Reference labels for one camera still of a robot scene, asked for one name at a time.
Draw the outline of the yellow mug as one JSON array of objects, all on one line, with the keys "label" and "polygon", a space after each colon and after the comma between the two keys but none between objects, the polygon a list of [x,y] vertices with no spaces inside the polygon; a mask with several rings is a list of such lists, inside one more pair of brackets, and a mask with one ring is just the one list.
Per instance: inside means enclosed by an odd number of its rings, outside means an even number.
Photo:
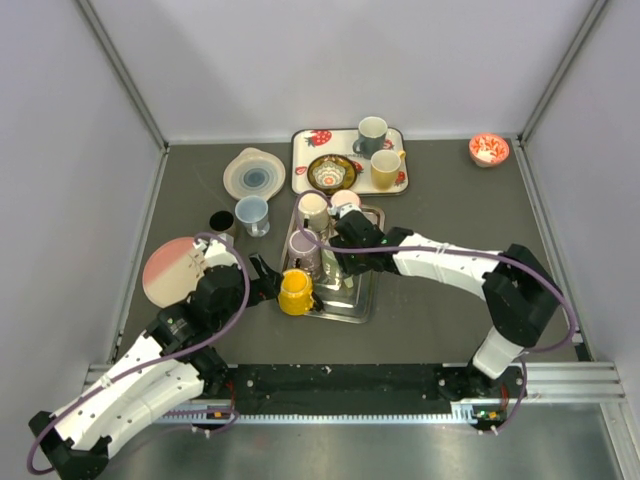
[{"label": "yellow mug", "polygon": [[303,316],[312,311],[324,310],[323,301],[314,292],[311,276],[301,269],[283,272],[277,301],[280,309],[290,316]]}]

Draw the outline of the green mug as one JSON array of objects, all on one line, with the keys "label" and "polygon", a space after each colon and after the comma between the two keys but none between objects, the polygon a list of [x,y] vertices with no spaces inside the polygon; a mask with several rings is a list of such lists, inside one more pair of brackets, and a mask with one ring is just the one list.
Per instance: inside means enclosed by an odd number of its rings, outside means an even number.
[{"label": "green mug", "polygon": [[352,289],[354,287],[354,280],[352,276],[345,274],[335,256],[335,254],[327,249],[321,251],[323,278],[322,284],[328,288],[339,289]]}]

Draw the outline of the light blue mug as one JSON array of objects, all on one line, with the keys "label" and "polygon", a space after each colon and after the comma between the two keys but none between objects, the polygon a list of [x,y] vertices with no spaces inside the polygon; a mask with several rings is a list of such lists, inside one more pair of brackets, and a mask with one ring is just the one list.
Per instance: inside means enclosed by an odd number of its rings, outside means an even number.
[{"label": "light blue mug", "polygon": [[237,202],[234,213],[251,237],[263,237],[269,232],[269,207],[263,198],[254,195],[242,198]]}]

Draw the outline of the small brown mug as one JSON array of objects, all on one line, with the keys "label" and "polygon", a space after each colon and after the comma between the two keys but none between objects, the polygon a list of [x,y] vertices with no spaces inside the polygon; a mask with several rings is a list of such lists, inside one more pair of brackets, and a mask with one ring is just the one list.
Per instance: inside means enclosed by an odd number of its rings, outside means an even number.
[{"label": "small brown mug", "polygon": [[218,236],[234,241],[237,238],[236,219],[232,212],[220,210],[209,218],[210,230]]}]

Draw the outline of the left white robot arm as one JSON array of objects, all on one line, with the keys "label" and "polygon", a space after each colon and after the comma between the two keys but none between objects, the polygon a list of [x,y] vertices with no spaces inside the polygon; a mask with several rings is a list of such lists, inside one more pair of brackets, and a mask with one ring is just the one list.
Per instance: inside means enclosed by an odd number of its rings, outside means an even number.
[{"label": "left white robot arm", "polygon": [[227,363],[212,345],[246,307],[273,300],[282,274],[258,254],[208,267],[194,290],[160,309],[126,354],[78,399],[40,411],[29,427],[62,479],[95,479],[140,431],[180,404],[229,388]]}]

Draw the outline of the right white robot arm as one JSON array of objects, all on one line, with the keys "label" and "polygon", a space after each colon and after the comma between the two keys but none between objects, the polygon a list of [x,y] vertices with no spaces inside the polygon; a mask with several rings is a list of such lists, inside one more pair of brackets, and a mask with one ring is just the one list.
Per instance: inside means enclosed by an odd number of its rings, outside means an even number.
[{"label": "right white robot arm", "polygon": [[477,251],[437,242],[412,230],[383,232],[361,208],[331,207],[336,234],[330,250],[346,275],[368,271],[419,277],[469,292],[486,303],[492,327],[467,370],[469,388],[487,396],[507,367],[534,349],[563,295],[532,252],[518,244]]}]

